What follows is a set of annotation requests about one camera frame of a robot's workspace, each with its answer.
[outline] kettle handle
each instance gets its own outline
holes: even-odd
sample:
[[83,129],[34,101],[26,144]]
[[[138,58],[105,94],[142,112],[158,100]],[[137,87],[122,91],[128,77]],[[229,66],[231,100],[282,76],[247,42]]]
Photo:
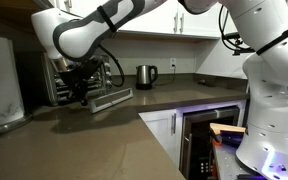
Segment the kettle handle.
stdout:
[[156,81],[157,76],[158,76],[158,72],[157,72],[157,67],[156,66],[150,66],[149,70],[150,72],[152,72],[152,69],[154,70],[154,79],[152,79],[152,73],[150,73],[150,80],[151,80],[151,84]]

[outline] white container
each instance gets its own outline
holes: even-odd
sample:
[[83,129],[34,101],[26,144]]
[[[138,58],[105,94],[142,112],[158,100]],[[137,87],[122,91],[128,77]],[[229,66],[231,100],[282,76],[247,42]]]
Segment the white container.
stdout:
[[0,133],[27,123],[12,42],[0,37]]

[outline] gray countertop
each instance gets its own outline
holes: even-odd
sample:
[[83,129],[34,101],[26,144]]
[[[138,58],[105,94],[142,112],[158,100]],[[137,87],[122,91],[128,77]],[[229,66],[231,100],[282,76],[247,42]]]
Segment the gray countertop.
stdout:
[[79,103],[40,107],[0,135],[0,179],[184,179],[138,113],[249,98],[191,80],[133,93],[96,114]]

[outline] white robotic arm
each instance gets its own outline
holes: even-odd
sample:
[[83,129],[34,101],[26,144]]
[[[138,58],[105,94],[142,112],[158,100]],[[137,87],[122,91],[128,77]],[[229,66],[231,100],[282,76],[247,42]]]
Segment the white robotic arm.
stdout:
[[[78,69],[79,63],[88,62],[104,38],[164,1],[110,0],[85,18],[49,9],[34,14],[32,22],[55,68],[65,74],[83,71]],[[192,14],[203,13],[217,2],[223,4],[243,41],[256,51],[243,67],[250,82],[251,104],[248,129],[237,157],[268,179],[288,179],[288,6],[285,0],[179,2]],[[92,71],[98,65],[86,64]]]

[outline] black kettle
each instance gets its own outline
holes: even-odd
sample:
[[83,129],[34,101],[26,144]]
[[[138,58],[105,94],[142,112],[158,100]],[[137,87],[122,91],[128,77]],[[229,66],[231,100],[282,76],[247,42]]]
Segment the black kettle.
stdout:
[[158,72],[156,66],[142,65],[137,66],[136,89],[152,89],[152,84],[156,81]]

